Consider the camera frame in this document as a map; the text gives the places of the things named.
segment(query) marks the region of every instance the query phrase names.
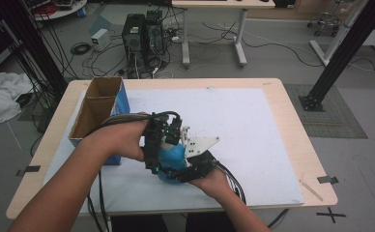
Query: forearm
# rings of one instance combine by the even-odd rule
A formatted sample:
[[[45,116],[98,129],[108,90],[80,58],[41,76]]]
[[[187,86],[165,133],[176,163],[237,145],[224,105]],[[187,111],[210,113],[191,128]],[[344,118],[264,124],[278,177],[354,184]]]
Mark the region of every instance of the forearm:
[[[81,142],[52,179],[28,203],[10,231],[70,231],[108,157],[92,141]]]
[[[216,201],[223,207],[236,231],[270,231],[266,224],[233,191],[226,191]]]

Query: human hand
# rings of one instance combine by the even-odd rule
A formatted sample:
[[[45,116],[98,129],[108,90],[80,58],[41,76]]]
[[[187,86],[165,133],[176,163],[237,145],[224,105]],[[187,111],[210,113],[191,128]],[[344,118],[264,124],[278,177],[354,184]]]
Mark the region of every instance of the human hand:
[[[196,179],[190,181],[190,183],[202,189],[215,200],[233,192],[227,183],[226,174],[218,167],[214,168],[205,178]]]
[[[105,150],[106,157],[119,155],[121,157],[144,160],[139,140],[148,125],[148,120],[107,126],[96,130],[83,140],[92,140],[95,146]]]

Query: black metal frame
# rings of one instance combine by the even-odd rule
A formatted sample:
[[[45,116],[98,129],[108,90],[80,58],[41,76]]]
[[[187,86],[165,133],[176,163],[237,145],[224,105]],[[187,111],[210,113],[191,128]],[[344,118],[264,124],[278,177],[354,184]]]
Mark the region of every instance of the black metal frame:
[[[305,111],[324,111],[321,102],[375,27],[375,0],[369,0],[307,96],[299,96]]]

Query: white box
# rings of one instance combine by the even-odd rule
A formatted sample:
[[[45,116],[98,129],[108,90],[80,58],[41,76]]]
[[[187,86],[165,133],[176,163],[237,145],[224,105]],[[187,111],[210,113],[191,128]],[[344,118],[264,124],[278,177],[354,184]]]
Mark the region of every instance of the white box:
[[[106,29],[100,29],[94,36],[91,37],[92,44],[95,50],[103,51],[110,44],[109,32]]]

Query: white desk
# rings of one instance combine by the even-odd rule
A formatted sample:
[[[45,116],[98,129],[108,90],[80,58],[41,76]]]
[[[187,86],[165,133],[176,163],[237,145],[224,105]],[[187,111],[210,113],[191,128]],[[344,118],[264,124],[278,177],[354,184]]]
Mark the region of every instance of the white desk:
[[[173,0],[172,5],[178,8],[184,9],[184,34],[183,34],[183,43],[182,43],[182,53],[183,53],[183,61],[182,63],[188,68],[190,63],[189,53],[188,53],[188,9],[198,9],[202,8],[205,10],[209,9],[216,9],[216,11],[203,11],[205,17],[208,19],[212,19],[215,15],[222,15],[225,9],[236,9],[240,12],[240,19],[239,19],[239,29],[238,35],[235,38],[234,45],[236,48],[236,52],[239,56],[239,61],[242,66],[247,64],[247,60],[245,58],[245,53],[243,52],[242,48],[242,35],[245,29],[245,16],[247,15],[248,9],[270,9],[274,8],[275,4],[273,0],[265,3],[260,0],[227,0],[227,1],[180,1],[180,0]]]
[[[54,14],[51,15],[37,15],[35,14],[34,17],[37,21],[46,21],[66,15],[70,15],[72,13],[77,12],[78,10],[82,9],[88,0],[80,0],[80,1],[73,1],[72,8],[70,10],[57,10]]]
[[[82,91],[88,88],[89,83],[90,81],[87,80],[70,83],[30,163],[31,166],[39,165],[41,168],[39,172],[28,172],[24,175],[7,211],[8,218],[16,218],[25,205],[43,186],[45,174],[60,145],[61,138],[79,96]],[[215,88],[262,89],[303,194],[304,203],[295,207],[329,206],[336,204],[337,197],[332,189],[332,185],[330,183],[320,184],[317,181],[317,177],[326,176],[326,172],[305,133],[293,104],[290,102],[283,85],[278,79],[147,79],[125,80],[125,85],[129,90],[186,89],[206,88],[209,86]],[[271,207],[281,208],[283,206],[277,205]]]

